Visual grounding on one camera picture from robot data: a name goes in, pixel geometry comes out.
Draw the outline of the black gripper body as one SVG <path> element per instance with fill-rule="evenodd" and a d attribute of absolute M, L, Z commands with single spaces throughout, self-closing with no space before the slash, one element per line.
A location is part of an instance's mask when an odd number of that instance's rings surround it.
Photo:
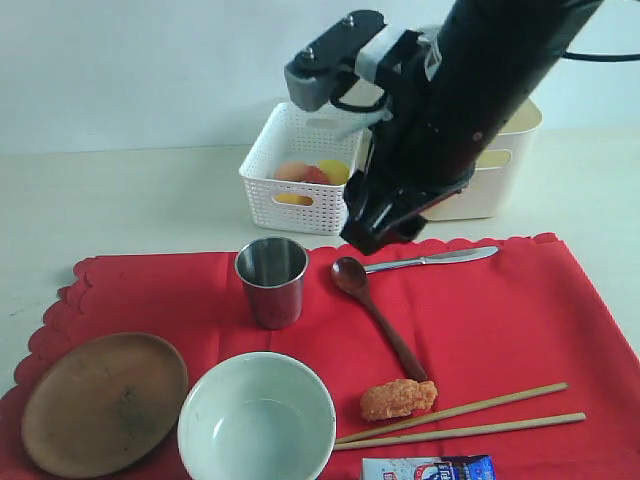
<path fill-rule="evenodd" d="M 373 130 L 367 175 L 396 189 L 444 190 L 524 101 L 524 57 L 505 29 L 442 29 L 400 64 L 389 121 Z"/>

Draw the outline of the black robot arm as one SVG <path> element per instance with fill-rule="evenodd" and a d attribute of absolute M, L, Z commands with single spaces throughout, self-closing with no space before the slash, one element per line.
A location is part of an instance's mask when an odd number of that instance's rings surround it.
<path fill-rule="evenodd" d="M 347 183 L 342 238 L 371 255 L 414 240 L 422 212 L 459 192 L 477 158 L 592 17 L 597 1 L 457 1 L 426 70 L 420 51 L 390 84 L 392 118 L 373 129 Z"/>

